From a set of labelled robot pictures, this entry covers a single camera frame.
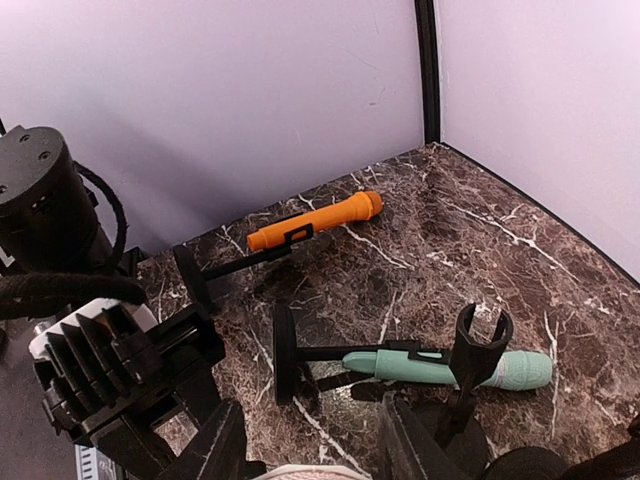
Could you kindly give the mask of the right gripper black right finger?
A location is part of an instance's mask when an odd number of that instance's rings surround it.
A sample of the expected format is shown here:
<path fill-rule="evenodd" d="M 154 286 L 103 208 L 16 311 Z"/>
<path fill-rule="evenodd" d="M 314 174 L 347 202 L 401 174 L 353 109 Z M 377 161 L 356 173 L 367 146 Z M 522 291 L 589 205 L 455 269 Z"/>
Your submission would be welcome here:
<path fill-rule="evenodd" d="M 383 396 L 379 422 L 380 479 L 469 479 L 396 394 Z"/>

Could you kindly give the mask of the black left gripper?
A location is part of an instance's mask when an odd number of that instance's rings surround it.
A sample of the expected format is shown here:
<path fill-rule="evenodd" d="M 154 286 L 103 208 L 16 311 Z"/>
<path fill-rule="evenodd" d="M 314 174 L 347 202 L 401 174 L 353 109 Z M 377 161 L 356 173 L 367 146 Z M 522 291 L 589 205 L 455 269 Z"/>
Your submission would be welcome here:
<path fill-rule="evenodd" d="M 211 369 L 225 357 L 224 343 L 205 309 L 192 304 L 136 340 L 117 349 L 140 347 L 125 363 L 141 381 L 112 404 L 73 393 L 52 371 L 43 388 L 45 415 L 58 433 L 76 445 L 94 447 L 139 479 L 153 479 L 176 458 L 155 428 L 180 412 L 200 428 L 220 403 Z"/>

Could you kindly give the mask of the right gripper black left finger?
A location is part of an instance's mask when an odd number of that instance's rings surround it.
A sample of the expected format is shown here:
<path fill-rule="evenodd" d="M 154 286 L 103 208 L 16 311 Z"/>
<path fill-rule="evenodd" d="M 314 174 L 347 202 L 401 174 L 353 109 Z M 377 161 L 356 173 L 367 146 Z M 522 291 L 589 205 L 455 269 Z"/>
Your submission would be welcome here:
<path fill-rule="evenodd" d="M 158 479 L 242 479 L 247 454 L 245 417 L 239 402 L 223 400 Z"/>

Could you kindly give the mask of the cream white toy microphone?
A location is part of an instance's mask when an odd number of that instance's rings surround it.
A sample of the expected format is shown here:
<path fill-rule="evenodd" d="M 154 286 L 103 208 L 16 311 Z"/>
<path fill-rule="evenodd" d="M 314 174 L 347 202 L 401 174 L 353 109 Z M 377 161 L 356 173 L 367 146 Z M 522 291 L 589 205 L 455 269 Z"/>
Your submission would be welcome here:
<path fill-rule="evenodd" d="M 255 480 L 367 480 L 367 477 L 340 465 L 288 464 L 255 477 Z"/>

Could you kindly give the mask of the stand holding green microphone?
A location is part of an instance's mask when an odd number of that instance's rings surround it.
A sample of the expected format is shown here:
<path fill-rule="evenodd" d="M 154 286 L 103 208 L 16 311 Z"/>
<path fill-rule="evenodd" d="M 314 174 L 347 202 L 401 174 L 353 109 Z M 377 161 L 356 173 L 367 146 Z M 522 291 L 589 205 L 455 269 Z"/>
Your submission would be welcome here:
<path fill-rule="evenodd" d="M 309 362 L 342 362 L 364 359 L 362 366 L 345 366 L 354 372 L 354 379 L 374 376 L 377 360 L 384 354 L 399 354 L 401 359 L 417 360 L 435 365 L 447 365 L 451 352 L 446 349 L 423 349 L 419 341 L 393 340 L 374 345 L 299 347 L 292 310 L 277 304 L 272 316 L 274 395 L 277 405 L 288 405 L 298 391 L 303 364 Z"/>

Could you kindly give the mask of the mint green toy microphone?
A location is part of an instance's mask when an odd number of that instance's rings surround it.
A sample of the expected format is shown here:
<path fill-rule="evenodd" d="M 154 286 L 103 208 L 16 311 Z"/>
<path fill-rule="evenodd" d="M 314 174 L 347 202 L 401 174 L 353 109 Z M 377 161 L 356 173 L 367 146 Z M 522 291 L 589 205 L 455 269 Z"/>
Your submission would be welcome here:
<path fill-rule="evenodd" d="M 379 380 L 411 383 L 456 385 L 453 372 L 440 363 L 441 354 L 418 352 L 410 359 L 408 351 L 378 350 L 352 352 L 342 359 L 342 367 L 357 373 L 372 375 Z M 507 351 L 494 372 L 481 383 L 483 387 L 507 391 L 534 390 L 548 385 L 553 377 L 553 361 L 543 353 Z"/>

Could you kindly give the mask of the stand holding cream microphone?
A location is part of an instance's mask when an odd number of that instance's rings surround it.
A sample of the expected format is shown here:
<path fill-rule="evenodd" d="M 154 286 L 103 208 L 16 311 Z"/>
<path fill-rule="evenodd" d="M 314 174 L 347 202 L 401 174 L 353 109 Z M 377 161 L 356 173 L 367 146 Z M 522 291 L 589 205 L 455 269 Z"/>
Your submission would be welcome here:
<path fill-rule="evenodd" d="M 476 305 L 459 313 L 455 340 L 447 364 L 457 381 L 442 404 L 429 404 L 417 410 L 418 418 L 446 455 L 469 479 L 478 479 L 485 470 L 488 445 L 485 432 L 474 419 L 474 389 L 494 372 L 513 335 L 513 322 L 501 312 L 491 340 L 482 343 L 471 335 Z"/>

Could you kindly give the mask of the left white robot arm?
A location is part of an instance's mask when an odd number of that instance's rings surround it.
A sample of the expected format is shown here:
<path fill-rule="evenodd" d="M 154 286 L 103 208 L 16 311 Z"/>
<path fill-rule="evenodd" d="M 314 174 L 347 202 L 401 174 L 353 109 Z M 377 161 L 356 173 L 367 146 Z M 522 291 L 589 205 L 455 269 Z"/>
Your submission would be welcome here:
<path fill-rule="evenodd" d="M 57 432 L 139 479 L 209 479 L 223 344 L 200 306 L 159 321 L 119 263 L 60 132 L 1 135 L 1 314 L 52 317 L 29 351 Z"/>

